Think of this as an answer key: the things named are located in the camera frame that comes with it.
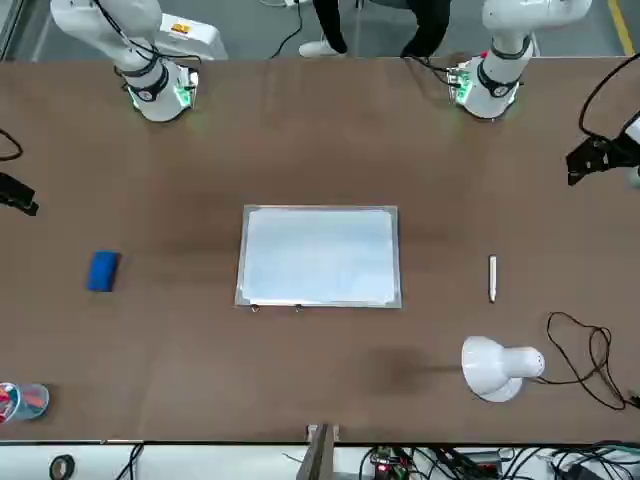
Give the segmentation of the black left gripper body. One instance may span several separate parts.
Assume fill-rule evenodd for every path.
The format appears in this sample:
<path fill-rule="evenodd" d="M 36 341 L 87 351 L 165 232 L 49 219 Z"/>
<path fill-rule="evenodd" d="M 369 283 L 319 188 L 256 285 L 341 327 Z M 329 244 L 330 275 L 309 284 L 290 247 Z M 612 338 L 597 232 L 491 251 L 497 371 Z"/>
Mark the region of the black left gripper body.
<path fill-rule="evenodd" d="M 604 138 L 604 170 L 633 167 L 633 139 L 625 130 L 615 138 Z"/>

